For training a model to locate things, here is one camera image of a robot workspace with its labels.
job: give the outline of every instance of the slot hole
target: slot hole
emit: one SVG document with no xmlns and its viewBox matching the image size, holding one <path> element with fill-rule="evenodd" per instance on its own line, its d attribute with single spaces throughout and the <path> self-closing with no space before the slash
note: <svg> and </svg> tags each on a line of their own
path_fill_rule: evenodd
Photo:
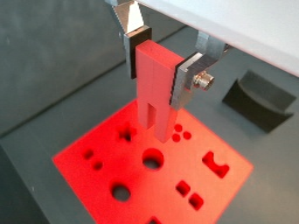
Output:
<svg viewBox="0 0 299 224">
<path fill-rule="evenodd" d="M 184 197 L 184 196 L 188 194 L 188 192 L 191 191 L 191 187 L 190 187 L 190 185 L 188 185 L 184 181 L 182 181 L 182 182 L 176 185 L 175 189 L 176 189 L 176 191 L 179 192 L 179 194 L 180 194 L 183 197 Z"/>
<path fill-rule="evenodd" d="M 162 224 L 162 222 L 155 217 L 152 217 L 148 224 Z"/>
<path fill-rule="evenodd" d="M 132 141 L 132 137 L 136 134 L 136 129 L 131 127 L 130 123 L 127 122 L 123 127 L 118 128 L 118 137 L 119 139 L 124 139 L 128 143 Z"/>
<path fill-rule="evenodd" d="M 179 143 L 182 141 L 182 137 L 179 134 L 172 134 L 172 140 Z"/>
<path fill-rule="evenodd" d="M 200 197 L 200 195 L 198 193 L 195 193 L 191 197 L 190 197 L 190 203 L 191 203 L 191 206 L 194 207 L 194 209 L 196 211 L 200 210 L 202 208 L 202 205 L 203 205 L 203 199 Z"/>
<path fill-rule="evenodd" d="M 83 157 L 88 160 L 94 157 L 94 150 L 87 150 L 83 154 Z"/>
<path fill-rule="evenodd" d="M 159 170 L 164 165 L 164 155 L 155 149 L 147 149 L 143 155 L 144 166 L 151 170 Z"/>
<path fill-rule="evenodd" d="M 103 163 L 102 163 L 102 162 L 96 162 L 96 163 L 94 164 L 94 170 L 95 170 L 95 171 L 99 171 L 99 170 L 102 169 L 102 167 L 103 167 Z"/>
<path fill-rule="evenodd" d="M 184 131 L 182 135 L 186 140 L 190 140 L 192 138 L 192 133 L 190 131 Z"/>
<path fill-rule="evenodd" d="M 112 187 L 112 196 L 120 202 L 127 202 L 131 197 L 131 192 L 128 191 L 127 187 L 122 184 L 116 184 Z"/>
<path fill-rule="evenodd" d="M 178 124 L 175 124 L 174 129 L 175 129 L 176 132 L 182 132 L 183 131 L 183 126 L 178 123 Z"/>
</svg>

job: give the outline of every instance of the circular hole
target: circular hole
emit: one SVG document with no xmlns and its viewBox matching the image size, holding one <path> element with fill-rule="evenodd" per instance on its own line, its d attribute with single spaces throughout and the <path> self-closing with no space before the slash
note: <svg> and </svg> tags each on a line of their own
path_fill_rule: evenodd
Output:
<svg viewBox="0 0 299 224">
<path fill-rule="evenodd" d="M 164 165 L 164 155 L 158 149 L 148 149 L 143 155 L 144 166 L 151 170 L 158 170 Z"/>
<path fill-rule="evenodd" d="M 94 164 L 94 170 L 99 171 L 102 169 L 102 167 L 103 167 L 103 163 L 102 162 L 96 162 Z"/>
<path fill-rule="evenodd" d="M 192 138 L 192 133 L 188 131 L 184 131 L 182 135 L 183 135 L 183 138 L 187 140 L 190 140 Z"/>
<path fill-rule="evenodd" d="M 126 202 L 131 197 L 131 192 L 124 185 L 115 185 L 112 187 L 112 196 L 118 201 Z"/>
<path fill-rule="evenodd" d="M 179 143 L 182 141 L 182 137 L 179 134 L 172 134 L 172 140 Z"/>
<path fill-rule="evenodd" d="M 175 131 L 182 132 L 183 126 L 180 124 L 175 124 L 174 129 L 175 129 Z"/>
<path fill-rule="evenodd" d="M 91 159 L 92 156 L 94 156 L 94 151 L 92 151 L 92 150 L 87 150 L 87 151 L 84 152 L 84 154 L 83 154 L 83 157 L 84 157 L 86 159 Z"/>
</svg>

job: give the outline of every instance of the red board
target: red board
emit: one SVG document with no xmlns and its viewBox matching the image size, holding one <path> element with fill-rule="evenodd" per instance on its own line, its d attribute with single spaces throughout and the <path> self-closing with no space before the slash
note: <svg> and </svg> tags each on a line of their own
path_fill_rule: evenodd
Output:
<svg viewBox="0 0 299 224">
<path fill-rule="evenodd" d="M 54 158 L 96 223 L 215 223 L 252 164 L 182 109 L 162 143 L 138 123 L 136 101 Z M 144 162 L 154 160 L 158 169 Z M 115 199 L 116 186 L 131 192 Z"/>
</svg>

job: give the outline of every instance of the bolt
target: bolt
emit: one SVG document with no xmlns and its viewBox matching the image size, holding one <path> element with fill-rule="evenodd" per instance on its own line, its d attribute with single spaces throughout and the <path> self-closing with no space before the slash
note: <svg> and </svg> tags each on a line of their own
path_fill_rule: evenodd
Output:
<svg viewBox="0 0 299 224">
<path fill-rule="evenodd" d="M 208 90 L 211 88 L 212 83 L 214 83 L 214 77 L 206 71 L 194 75 L 192 77 L 192 85 L 196 88 Z"/>
</svg>

